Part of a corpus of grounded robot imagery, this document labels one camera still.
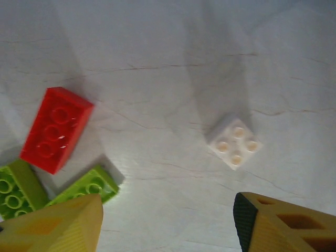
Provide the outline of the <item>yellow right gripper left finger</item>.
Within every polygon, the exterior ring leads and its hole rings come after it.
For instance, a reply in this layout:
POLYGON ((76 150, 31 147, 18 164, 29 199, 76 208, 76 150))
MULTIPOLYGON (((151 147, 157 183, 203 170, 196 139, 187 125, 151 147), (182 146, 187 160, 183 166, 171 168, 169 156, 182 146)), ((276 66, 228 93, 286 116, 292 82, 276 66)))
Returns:
POLYGON ((96 251, 103 221, 88 194, 1 222, 1 251, 96 251))

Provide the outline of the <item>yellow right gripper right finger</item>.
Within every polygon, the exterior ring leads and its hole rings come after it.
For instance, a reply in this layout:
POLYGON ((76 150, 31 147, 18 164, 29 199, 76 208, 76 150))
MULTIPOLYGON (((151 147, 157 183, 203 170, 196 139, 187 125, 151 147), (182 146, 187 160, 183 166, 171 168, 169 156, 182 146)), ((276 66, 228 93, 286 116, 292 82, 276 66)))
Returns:
POLYGON ((239 192, 233 217, 242 251, 335 251, 335 216, 239 192))

